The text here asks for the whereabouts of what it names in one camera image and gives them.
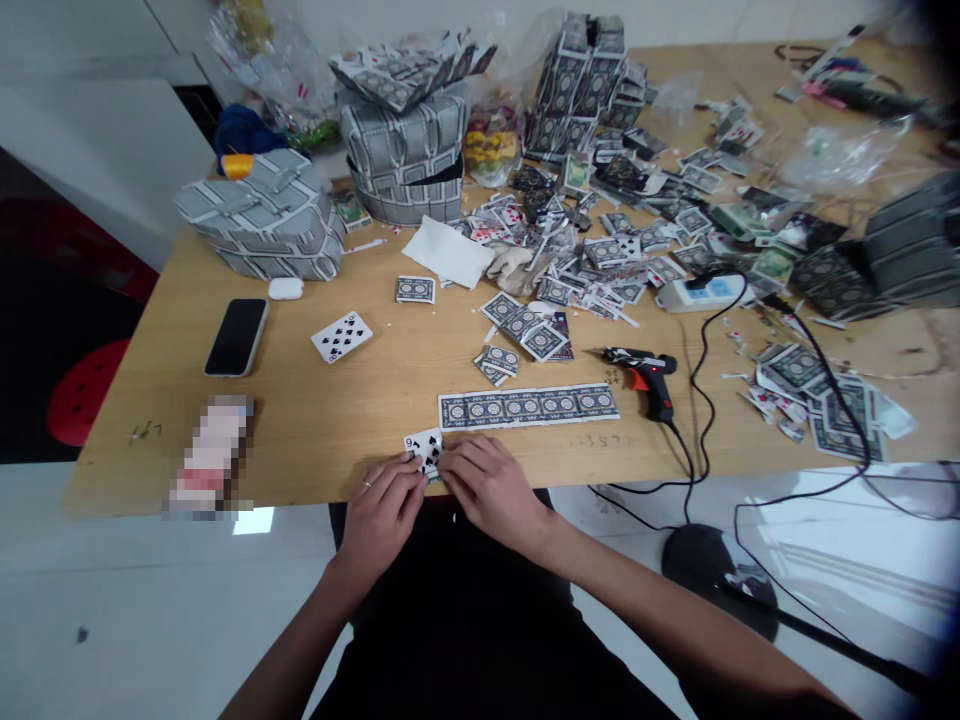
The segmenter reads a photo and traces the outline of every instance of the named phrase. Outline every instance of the tiled floor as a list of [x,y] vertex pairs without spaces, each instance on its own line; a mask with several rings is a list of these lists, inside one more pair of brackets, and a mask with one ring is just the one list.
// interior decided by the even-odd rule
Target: tiled floor
[[[262,514],[240,528],[157,518],[70,521],[57,510],[70,471],[68,464],[0,466],[4,717],[215,717],[332,557],[326,508],[277,508],[269,532],[250,534],[234,531],[247,520],[262,522]],[[737,502],[827,487],[846,472],[713,478],[696,488],[691,514],[730,529]],[[941,476],[930,466],[899,472]],[[877,485],[914,511],[956,510],[953,486]],[[682,522],[682,488],[645,497],[609,492],[649,522]],[[645,531],[586,488],[552,495],[581,529],[659,570],[666,533]],[[740,527],[761,561],[854,642],[928,667],[958,600],[960,524],[909,518],[853,483],[826,498],[743,511]],[[656,656],[585,592],[575,599],[607,646],[681,718],[692,718]],[[780,601],[811,619],[789,598]],[[80,628],[88,633],[82,643]],[[311,706],[348,641],[349,630]],[[896,718],[908,707],[908,696],[891,683],[789,629],[781,629],[777,645],[863,717]]]

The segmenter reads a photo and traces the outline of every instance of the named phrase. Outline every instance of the red stool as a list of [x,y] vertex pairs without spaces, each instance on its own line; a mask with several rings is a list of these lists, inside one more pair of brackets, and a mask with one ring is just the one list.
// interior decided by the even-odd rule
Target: red stool
[[118,340],[97,348],[60,379],[47,406],[47,431],[53,437],[84,446],[129,344]]

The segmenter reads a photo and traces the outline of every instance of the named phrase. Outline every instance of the plastic bag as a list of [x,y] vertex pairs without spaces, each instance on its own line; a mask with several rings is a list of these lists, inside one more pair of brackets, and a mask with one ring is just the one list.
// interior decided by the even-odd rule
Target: plastic bag
[[660,86],[651,110],[668,116],[670,120],[683,127],[700,96],[702,82],[703,73],[700,71],[670,77]]
[[783,182],[814,193],[845,194],[866,185],[896,149],[911,121],[898,124],[816,125],[780,168]]
[[548,10],[513,40],[506,13],[491,15],[486,37],[500,45],[486,73],[470,79],[472,106],[463,143],[467,172],[479,185],[502,187],[520,166],[526,111],[564,15],[562,10]]
[[210,18],[207,39],[247,88],[261,95],[292,147],[339,145],[333,75],[283,3],[271,16],[256,3],[227,0]]

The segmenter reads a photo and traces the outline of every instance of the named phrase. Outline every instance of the smartphone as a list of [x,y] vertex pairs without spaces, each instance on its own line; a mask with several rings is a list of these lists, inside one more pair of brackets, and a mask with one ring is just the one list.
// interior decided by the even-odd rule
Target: smartphone
[[203,374],[210,377],[245,377],[253,367],[263,326],[266,300],[231,300],[213,341]]

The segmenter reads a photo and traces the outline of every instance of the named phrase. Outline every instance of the person's right hand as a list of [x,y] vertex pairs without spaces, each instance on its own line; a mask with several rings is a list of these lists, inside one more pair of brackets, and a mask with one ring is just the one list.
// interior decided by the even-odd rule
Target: person's right hand
[[438,467],[470,522],[522,555],[537,550],[559,517],[533,494],[520,463],[496,438],[457,438]]

